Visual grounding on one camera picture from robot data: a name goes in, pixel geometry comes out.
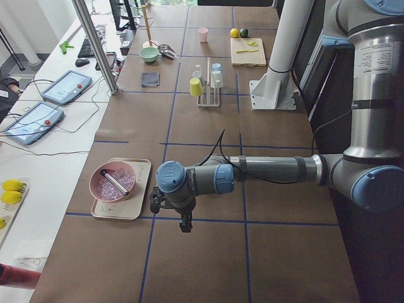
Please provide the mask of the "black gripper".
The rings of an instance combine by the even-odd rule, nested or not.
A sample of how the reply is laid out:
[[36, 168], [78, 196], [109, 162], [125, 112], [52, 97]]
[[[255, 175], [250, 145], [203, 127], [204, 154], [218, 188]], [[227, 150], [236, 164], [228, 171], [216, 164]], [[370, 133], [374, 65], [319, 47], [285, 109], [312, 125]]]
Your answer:
[[173, 202], [156, 186], [153, 187], [149, 196], [150, 211], [157, 214], [161, 208], [175, 210], [181, 215], [179, 227], [182, 232], [192, 231], [192, 211], [196, 206], [195, 197], [187, 197], [185, 201]]

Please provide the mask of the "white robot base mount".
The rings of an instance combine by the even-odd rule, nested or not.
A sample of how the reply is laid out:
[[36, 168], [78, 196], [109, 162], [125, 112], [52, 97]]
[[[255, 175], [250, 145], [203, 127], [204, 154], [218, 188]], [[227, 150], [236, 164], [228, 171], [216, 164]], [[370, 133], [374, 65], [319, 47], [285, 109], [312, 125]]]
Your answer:
[[268, 70], [260, 80], [249, 82], [252, 109], [296, 109], [291, 70], [313, 4], [313, 0], [284, 2]]

